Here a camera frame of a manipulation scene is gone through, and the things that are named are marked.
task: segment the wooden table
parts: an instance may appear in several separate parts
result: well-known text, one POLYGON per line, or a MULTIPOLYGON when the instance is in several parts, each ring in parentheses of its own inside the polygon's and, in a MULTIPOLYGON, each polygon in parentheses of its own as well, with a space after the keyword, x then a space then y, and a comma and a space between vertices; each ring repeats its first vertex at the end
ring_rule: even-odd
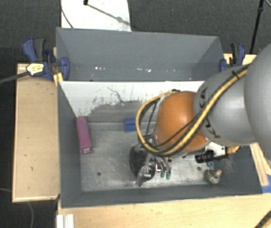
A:
MULTIPOLYGON (((247 55, 244 64, 255 56, 247 55)), ((18 73, 25 71, 18 65, 18 73)), ((29 76, 17 81, 12 201, 55 200, 60 193, 55 84, 29 76)), ((257 144, 251 146, 261 182, 271 169, 257 144)), ((255 227, 271 209, 271 194, 160 203, 61 209, 75 228, 255 227)), ((271 220, 265 227, 271 228, 271 220)))

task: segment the purple marker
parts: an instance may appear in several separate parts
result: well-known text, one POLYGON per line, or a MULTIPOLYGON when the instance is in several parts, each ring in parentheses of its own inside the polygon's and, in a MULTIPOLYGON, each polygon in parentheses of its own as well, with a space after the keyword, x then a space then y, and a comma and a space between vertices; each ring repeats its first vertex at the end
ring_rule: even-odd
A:
POLYGON ((93 153, 87 119, 85 116, 77 118, 78 143, 81 154, 93 153))

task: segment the black carpet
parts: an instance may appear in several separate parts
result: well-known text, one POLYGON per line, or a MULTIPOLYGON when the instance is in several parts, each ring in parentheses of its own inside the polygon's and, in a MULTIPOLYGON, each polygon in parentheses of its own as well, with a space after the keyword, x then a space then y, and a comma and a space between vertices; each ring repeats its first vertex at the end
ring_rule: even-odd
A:
MULTIPOLYGON (((128 0, 132 30, 219 36, 224 52, 240 42, 249 51, 259 0, 128 0)), ((265 3, 254 53, 271 42, 271 9, 265 3)), ((21 42, 45 37, 55 45, 60 26, 60 0, 0 0, 0 79, 16 73, 27 60, 21 42)), ((11 189, 15 83, 0 85, 0 188, 11 189)), ((55 202, 32 202, 34 228, 51 228, 55 202)), ((29 227, 28 205, 13 205, 0 190, 0 228, 29 227)))

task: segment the yellow cable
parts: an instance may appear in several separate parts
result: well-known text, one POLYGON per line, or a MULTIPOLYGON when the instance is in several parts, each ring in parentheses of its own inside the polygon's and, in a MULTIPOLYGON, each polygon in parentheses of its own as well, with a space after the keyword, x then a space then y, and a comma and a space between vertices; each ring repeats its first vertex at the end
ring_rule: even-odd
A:
MULTIPOLYGON (((245 76, 247 73, 247 69, 243 70, 242 72, 240 72, 239 74, 236 75, 236 77, 233 77, 230 81, 228 81, 225 85, 223 85, 215 94, 214 96, 211 98, 210 102, 206 105, 205 109, 203 110, 203 112, 200 114, 200 116, 198 117, 198 119, 196 120, 196 122, 194 123, 193 127, 189 130, 189 132, 187 133, 187 135, 172 149, 163 152, 160 155, 170 155, 172 153, 174 153, 175 151, 179 150, 180 148, 183 148, 185 143, 192 137, 192 135, 198 130, 200 124, 202 123, 202 121, 204 120, 204 118, 207 116, 208 112, 210 111, 210 109, 212 108, 212 106, 215 104, 215 102, 218 100, 218 98, 230 87, 232 86, 237 80, 239 80, 240 78, 242 78, 243 76, 245 76)), ((139 125, 139 119, 140 119, 140 114, 142 112, 142 110, 152 101, 155 101, 159 98, 161 98, 163 95, 158 95, 150 100, 148 100, 146 103, 144 103, 137 115, 136 115, 136 119, 135 119, 135 126, 136 126, 136 132, 138 134, 139 140, 141 142, 141 144, 149 151, 153 152, 153 153, 159 153, 160 150, 157 150, 155 148, 152 148, 149 146, 149 144, 147 144, 146 140, 144 139, 144 137, 142 136, 142 133, 140 131, 140 125, 139 125)))

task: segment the gray bin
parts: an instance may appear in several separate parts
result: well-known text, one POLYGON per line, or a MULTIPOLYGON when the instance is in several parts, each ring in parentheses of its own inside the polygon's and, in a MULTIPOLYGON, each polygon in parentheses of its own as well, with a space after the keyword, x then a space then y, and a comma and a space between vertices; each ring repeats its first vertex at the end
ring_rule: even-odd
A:
POLYGON ((176 161, 179 170, 167 184, 139 188, 129 176, 127 155, 137 137, 124 132, 123 119, 160 90, 196 91, 217 73, 223 57, 217 37, 58 28, 57 57, 71 63, 68 81, 58 87, 63 208, 261 193, 249 147, 215 162, 224 172, 216 186, 203 180, 206 164, 192 157, 176 161), (86 156, 78 147, 80 115, 87 116, 95 149, 86 156))

